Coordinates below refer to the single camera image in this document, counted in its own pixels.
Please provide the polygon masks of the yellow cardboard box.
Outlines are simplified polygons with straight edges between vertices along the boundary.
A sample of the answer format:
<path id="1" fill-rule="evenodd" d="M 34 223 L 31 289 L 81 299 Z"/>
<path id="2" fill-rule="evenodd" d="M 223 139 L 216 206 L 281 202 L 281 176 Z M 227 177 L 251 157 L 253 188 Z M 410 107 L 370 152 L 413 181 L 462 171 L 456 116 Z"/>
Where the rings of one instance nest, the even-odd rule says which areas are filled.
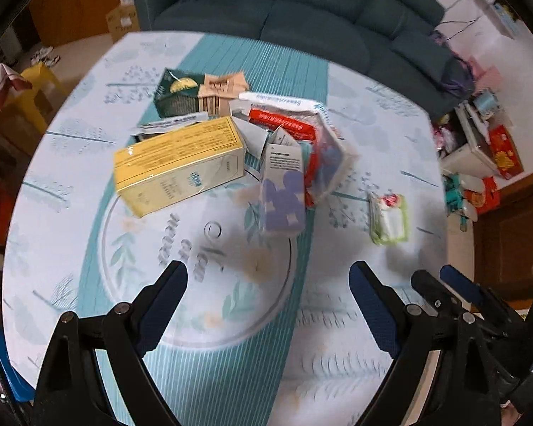
<path id="1" fill-rule="evenodd" d="M 117 151 L 115 191 L 144 217 L 241 178 L 245 152 L 232 118 L 192 124 Z"/>

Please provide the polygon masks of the wooden door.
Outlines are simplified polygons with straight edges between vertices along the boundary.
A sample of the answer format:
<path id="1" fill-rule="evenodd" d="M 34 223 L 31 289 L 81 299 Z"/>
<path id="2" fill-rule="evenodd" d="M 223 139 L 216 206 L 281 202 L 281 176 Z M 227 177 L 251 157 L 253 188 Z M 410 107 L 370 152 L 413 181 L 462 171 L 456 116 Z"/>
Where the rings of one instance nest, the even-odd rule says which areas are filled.
<path id="1" fill-rule="evenodd" d="M 499 194 L 499 206 L 474 226 L 474 277 L 523 310 L 533 304 L 533 173 Z"/>

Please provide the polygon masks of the teal toy on floor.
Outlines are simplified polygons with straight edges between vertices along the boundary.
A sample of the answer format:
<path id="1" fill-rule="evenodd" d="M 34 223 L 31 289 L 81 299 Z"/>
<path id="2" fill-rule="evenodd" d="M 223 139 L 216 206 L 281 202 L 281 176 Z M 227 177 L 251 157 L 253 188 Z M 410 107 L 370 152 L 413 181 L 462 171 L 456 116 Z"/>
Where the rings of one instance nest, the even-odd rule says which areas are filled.
<path id="1" fill-rule="evenodd" d="M 477 210 L 465 197 L 457 174 L 445 175 L 443 183 L 447 212 L 456 214 L 459 217 L 459 229 L 461 232 L 466 232 L 468 230 L 468 222 L 476 222 L 478 220 Z"/>

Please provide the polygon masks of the small green white packet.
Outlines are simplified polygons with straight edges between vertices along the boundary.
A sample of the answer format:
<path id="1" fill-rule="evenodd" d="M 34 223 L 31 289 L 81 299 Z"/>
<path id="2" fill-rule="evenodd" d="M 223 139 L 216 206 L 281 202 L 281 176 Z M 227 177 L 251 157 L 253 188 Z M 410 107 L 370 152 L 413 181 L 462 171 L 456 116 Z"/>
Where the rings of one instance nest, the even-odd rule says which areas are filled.
<path id="1" fill-rule="evenodd" d="M 397 193 L 379 196 L 368 194 L 370 236 L 377 245 L 397 244 L 408 240 L 408 217 L 405 197 Z"/>

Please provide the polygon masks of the blue plastic stool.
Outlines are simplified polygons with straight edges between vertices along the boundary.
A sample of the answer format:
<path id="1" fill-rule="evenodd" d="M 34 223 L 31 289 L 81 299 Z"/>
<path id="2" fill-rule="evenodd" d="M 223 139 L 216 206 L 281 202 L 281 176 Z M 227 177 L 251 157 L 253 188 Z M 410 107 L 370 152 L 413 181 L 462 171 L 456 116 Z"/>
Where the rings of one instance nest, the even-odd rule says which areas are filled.
<path id="1" fill-rule="evenodd" d="M 0 330 L 0 363 L 15 400 L 20 403 L 32 402 L 35 389 L 11 365 L 3 330 Z"/>

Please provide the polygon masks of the white low side table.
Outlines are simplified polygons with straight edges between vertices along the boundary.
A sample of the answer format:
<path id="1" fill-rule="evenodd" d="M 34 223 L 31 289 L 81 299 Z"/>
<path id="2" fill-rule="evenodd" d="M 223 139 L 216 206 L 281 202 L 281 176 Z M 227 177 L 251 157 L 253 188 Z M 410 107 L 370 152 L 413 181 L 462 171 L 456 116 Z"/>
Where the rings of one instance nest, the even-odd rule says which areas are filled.
<path id="1" fill-rule="evenodd" d="M 458 105 L 450 114 L 445 128 L 449 149 L 440 152 L 440 165 L 446 175 L 461 173 L 479 179 L 499 174 L 487 141 L 487 128 L 468 102 Z"/>

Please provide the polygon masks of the red gift box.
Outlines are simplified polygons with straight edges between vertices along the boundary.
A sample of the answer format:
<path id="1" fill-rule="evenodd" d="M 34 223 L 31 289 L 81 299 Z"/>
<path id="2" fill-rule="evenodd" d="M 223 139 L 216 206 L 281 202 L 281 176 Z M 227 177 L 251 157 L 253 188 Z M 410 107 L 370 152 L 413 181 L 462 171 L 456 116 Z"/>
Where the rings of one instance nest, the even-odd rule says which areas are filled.
<path id="1" fill-rule="evenodd" d="M 497 125 L 488 130 L 489 145 L 493 160 L 502 178 L 509 180 L 524 172 L 519 153 L 511 134 L 505 125 Z"/>

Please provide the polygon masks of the purple white carton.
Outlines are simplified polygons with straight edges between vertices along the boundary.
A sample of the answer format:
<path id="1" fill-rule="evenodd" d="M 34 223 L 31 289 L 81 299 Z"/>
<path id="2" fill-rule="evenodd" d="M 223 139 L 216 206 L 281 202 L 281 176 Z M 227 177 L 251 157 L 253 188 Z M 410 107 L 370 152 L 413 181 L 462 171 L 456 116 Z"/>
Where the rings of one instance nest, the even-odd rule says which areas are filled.
<path id="1" fill-rule="evenodd" d="M 305 227 L 305 187 L 300 144 L 282 127 L 264 149 L 260 226 L 267 236 L 296 236 Z"/>

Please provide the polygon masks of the white red plastic bag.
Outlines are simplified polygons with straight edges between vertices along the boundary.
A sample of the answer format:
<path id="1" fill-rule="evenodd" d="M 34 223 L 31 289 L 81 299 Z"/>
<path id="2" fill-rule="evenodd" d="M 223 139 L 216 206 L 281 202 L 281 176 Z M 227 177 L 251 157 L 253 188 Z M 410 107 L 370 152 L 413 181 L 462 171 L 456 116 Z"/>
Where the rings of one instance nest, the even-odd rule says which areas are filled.
<path id="1" fill-rule="evenodd" d="M 305 151 L 304 177 L 309 207 L 331 194 L 345 180 L 358 158 L 321 102 L 246 91 L 231 100 L 229 107 L 232 116 L 271 131 L 271 143 L 287 140 Z"/>

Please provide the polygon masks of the teal white tablecloth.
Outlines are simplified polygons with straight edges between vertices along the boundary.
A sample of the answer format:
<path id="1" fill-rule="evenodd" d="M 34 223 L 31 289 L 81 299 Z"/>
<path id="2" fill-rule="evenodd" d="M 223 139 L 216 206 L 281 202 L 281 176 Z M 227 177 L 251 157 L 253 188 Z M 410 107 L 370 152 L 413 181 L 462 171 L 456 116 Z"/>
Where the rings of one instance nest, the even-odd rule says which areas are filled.
<path id="1" fill-rule="evenodd" d="M 113 157 L 157 118 L 165 68 L 243 71 L 253 91 L 322 102 L 358 155 L 294 239 L 259 230 L 253 172 L 147 217 L 115 193 Z M 405 197 L 408 240 L 377 245 L 368 194 Z M 35 384 L 58 318 L 108 312 L 172 260 L 188 289 L 146 365 L 185 425 L 352 425 L 390 365 L 349 291 L 366 262 L 402 300 L 446 260 L 429 115 L 339 65 L 250 39 L 132 33 L 75 87 L 44 134 L 5 248 L 2 312 L 13 367 Z"/>

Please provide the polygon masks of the dark green lemon box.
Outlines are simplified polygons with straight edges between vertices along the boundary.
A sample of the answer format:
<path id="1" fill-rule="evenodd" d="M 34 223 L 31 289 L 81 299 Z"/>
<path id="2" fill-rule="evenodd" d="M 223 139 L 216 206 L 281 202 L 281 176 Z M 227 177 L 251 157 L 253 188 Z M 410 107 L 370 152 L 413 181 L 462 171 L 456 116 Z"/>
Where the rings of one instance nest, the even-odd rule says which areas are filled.
<path id="1" fill-rule="evenodd" d="M 160 118 L 197 113 L 199 89 L 205 76 L 165 68 L 154 93 L 153 102 Z"/>

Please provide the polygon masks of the yellow plastic chair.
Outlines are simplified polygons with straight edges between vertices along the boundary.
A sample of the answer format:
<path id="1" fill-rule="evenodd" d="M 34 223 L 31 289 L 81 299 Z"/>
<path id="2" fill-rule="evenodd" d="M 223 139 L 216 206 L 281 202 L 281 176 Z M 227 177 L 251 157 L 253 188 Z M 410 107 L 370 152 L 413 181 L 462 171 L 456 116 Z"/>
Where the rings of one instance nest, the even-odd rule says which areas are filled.
<path id="1" fill-rule="evenodd" d="M 14 106 L 28 123 L 41 135 L 44 135 L 47 132 L 48 123 L 35 103 L 36 97 L 40 93 L 45 94 L 44 88 L 47 85 L 53 86 L 65 97 L 69 95 L 69 92 L 44 62 L 38 62 L 38 64 L 26 68 L 21 76 L 24 80 L 29 81 L 31 87 L 22 92 L 8 95 L 5 104 Z"/>

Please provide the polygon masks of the beige cardboard packet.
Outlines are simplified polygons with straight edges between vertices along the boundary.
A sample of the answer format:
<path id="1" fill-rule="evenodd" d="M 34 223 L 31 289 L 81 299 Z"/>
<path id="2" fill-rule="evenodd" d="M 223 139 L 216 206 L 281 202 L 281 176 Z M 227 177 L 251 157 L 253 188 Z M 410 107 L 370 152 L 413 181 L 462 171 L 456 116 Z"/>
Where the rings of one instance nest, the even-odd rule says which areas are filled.
<path id="1" fill-rule="evenodd" d="M 242 92 L 249 90 L 243 71 L 222 76 L 205 74 L 198 89 L 198 111 L 205 111 L 208 116 L 217 118 L 229 115 L 229 103 L 238 99 Z"/>

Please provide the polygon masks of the dark green sofa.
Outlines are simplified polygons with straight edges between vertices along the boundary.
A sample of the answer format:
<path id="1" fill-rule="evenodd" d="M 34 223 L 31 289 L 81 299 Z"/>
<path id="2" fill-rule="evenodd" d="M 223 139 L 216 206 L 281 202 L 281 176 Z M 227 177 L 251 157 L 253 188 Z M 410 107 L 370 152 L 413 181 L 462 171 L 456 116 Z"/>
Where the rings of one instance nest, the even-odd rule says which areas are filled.
<path id="1" fill-rule="evenodd" d="M 134 0 L 144 31 L 259 39 L 364 74 L 442 118 L 475 91 L 437 0 Z"/>

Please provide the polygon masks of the cardboard box on floor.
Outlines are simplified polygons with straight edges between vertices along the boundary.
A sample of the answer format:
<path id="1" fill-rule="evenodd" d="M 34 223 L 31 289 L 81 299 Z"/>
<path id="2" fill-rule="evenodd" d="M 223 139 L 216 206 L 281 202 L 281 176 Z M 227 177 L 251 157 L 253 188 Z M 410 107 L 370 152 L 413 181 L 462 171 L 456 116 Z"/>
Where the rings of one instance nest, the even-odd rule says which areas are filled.
<path id="1" fill-rule="evenodd" d="M 120 5 L 106 15 L 112 42 L 118 42 L 131 32 L 139 32 L 138 12 L 135 5 Z"/>

